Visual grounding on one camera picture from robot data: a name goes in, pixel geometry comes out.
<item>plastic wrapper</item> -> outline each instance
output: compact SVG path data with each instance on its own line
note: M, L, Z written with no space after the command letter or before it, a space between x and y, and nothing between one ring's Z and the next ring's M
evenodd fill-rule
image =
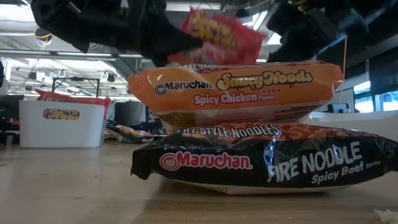
M133 152L132 174L151 173L227 194L319 192L380 177L398 144L375 134L298 123L181 129Z
M53 93L50 91L42 91L36 90L40 96L37 100L42 101L56 101L56 102L65 102L65 103L85 103L85 104L92 104L92 105L102 105L105 107L105 116L104 119L106 120L108 115L108 107L111 104L112 100L109 98L101 99L101 98L75 98L67 95L62 95L58 93Z
M204 40L202 48L168 57L169 62L207 65L254 65L267 36L242 25L234 16L191 10L182 30Z
M162 137L158 134L150 134L145 131L136 131L123 125L107 125L106 131L110 136L117 139L120 143L148 143L152 142L154 139Z
M325 62L168 67L129 77L129 90L164 128L291 122L333 98L343 75Z

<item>wooden table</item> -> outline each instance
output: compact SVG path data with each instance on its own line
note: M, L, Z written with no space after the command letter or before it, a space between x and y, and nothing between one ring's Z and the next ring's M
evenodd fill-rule
M398 210L398 174L325 194L230 196L130 177L133 144L0 149L0 223L378 223Z

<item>noodle packet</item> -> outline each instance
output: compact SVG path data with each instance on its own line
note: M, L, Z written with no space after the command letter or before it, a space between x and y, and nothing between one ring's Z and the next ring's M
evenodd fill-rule
M322 192L398 167L398 142L298 123L185 128L133 152L131 174L151 173L227 194Z
M123 125L107 125L107 132L112 135L112 137L116 138L120 143L149 143L154 139L164 137L165 135L159 134L150 134L145 131L134 130L130 127Z
M170 55L169 62L206 65L254 65L267 35L252 30L234 16L191 10L182 30L204 40L202 48Z
M164 124L293 122L328 103L343 80L325 62L167 67L129 76L129 91Z

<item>maruchan spicy chicken sauce noodle package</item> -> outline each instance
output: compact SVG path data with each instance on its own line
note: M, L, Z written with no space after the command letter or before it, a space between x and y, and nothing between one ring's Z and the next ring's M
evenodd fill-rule
M133 152L151 173L227 194L319 192L375 179L398 165L398 143L375 134L298 123L185 128Z
M153 68L129 90L167 131L232 122L290 122L333 98L343 79L324 62Z

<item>black noodle package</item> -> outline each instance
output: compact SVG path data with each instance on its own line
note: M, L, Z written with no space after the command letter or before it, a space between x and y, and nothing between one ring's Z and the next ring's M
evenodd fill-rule
M227 194L319 192L375 179L398 165L398 144L359 131L284 123L181 129L134 151L131 173Z

